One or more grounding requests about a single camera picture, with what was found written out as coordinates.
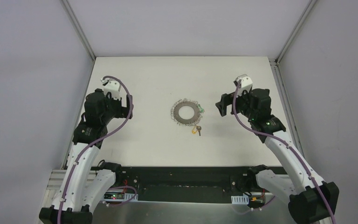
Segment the key with green tag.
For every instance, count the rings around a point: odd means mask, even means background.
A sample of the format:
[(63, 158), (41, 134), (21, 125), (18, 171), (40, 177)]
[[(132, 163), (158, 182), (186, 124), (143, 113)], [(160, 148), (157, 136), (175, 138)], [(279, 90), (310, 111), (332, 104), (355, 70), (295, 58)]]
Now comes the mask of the key with green tag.
[(199, 108), (199, 110), (200, 110), (201, 113), (204, 113), (204, 112), (205, 112), (205, 110), (201, 107), (200, 104), (198, 104), (198, 108)]

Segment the key with yellow tag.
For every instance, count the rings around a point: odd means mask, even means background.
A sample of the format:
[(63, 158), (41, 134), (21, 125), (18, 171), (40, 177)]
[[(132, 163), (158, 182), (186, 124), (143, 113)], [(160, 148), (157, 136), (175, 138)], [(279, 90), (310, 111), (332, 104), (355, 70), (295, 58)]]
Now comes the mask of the key with yellow tag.
[(201, 136), (201, 130), (201, 126), (195, 125), (192, 129), (192, 134), (198, 134), (199, 136)]

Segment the metal disc with key rings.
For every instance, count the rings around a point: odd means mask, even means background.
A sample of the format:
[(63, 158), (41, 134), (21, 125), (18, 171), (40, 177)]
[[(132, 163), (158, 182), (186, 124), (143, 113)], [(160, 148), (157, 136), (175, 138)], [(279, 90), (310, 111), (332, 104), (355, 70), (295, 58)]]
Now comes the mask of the metal disc with key rings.
[(201, 119), (203, 113), (198, 108), (198, 101), (180, 99), (171, 107), (171, 119), (181, 126), (195, 126)]

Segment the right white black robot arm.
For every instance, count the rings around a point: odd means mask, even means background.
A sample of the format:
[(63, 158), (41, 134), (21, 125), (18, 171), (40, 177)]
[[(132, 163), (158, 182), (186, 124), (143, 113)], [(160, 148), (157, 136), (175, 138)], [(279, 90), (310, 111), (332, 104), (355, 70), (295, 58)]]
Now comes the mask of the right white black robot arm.
[(242, 122), (240, 125), (259, 137), (289, 176), (285, 180), (264, 165), (255, 166), (246, 178), (248, 189), (258, 191), (262, 188), (272, 193), (287, 204), (297, 224), (312, 224), (327, 218), (336, 223), (338, 186), (334, 182), (326, 182), (293, 145), (284, 124), (271, 113), (268, 89), (225, 93), (215, 105), (221, 116), (226, 116), (229, 105), (232, 106), (232, 115), (245, 116), (251, 126), (247, 127)]

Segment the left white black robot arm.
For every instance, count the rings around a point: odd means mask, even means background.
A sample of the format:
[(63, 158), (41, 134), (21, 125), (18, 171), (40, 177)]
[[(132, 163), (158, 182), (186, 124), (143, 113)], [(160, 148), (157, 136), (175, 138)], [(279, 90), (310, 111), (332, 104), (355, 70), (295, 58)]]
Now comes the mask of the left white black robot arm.
[(132, 118), (132, 95), (126, 95), (126, 106), (122, 106), (119, 91), (104, 92), (95, 89), (86, 96), (84, 113), (74, 131), (73, 147), (62, 185), (53, 198), (51, 206), (42, 208), (39, 219), (44, 224), (90, 224), (93, 212), (109, 187), (118, 189), (124, 177), (115, 163), (105, 163), (93, 182), (87, 179), (92, 164), (100, 152), (102, 142), (120, 130), (108, 132), (107, 125), (113, 118), (123, 118), (127, 123)]

